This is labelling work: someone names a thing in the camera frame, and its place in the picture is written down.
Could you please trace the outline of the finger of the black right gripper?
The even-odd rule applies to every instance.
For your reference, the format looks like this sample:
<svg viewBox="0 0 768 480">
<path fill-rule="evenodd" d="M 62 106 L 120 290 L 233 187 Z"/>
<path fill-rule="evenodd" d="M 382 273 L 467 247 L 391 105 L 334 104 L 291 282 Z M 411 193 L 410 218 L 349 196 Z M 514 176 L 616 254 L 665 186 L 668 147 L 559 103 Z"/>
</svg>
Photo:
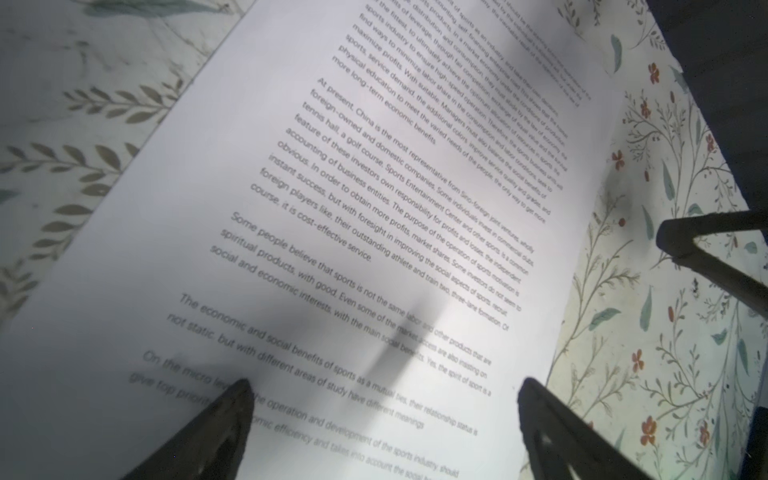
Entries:
<svg viewBox="0 0 768 480">
<path fill-rule="evenodd" d="M 710 234 L 767 229 L 766 210 L 713 213 L 663 221 L 656 245 L 676 265 L 710 280 L 760 316 L 767 317 L 767 286 L 699 248 L 694 240 Z"/>
</svg>

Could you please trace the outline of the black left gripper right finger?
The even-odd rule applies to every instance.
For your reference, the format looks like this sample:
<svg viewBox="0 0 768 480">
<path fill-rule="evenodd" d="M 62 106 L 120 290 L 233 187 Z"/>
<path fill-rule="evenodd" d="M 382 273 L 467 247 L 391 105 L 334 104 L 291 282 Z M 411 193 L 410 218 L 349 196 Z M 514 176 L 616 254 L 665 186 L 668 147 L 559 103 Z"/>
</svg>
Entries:
<svg viewBox="0 0 768 480">
<path fill-rule="evenodd" d="M 536 379 L 523 381 L 519 423 L 536 479 L 646 479 L 648 475 Z"/>
</svg>

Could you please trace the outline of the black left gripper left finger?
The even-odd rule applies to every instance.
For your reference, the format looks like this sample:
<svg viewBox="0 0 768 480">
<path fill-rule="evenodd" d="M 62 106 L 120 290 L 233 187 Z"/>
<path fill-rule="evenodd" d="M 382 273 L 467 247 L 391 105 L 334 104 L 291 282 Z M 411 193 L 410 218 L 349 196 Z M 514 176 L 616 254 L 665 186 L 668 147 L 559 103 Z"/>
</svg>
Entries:
<svg viewBox="0 0 768 480">
<path fill-rule="evenodd" d="M 246 379 L 230 385 L 128 479 L 234 479 L 243 460 L 254 412 Z"/>
</svg>

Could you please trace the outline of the printed sheet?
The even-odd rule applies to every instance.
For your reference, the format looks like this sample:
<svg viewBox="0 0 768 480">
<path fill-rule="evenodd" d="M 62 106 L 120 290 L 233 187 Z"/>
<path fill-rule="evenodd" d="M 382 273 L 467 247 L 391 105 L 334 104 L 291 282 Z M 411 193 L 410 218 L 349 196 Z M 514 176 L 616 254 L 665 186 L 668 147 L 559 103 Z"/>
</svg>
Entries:
<svg viewBox="0 0 768 480">
<path fill-rule="evenodd" d="M 261 1 L 1 336 L 1 475 L 514 479 L 623 95 L 548 1 Z"/>
</svg>

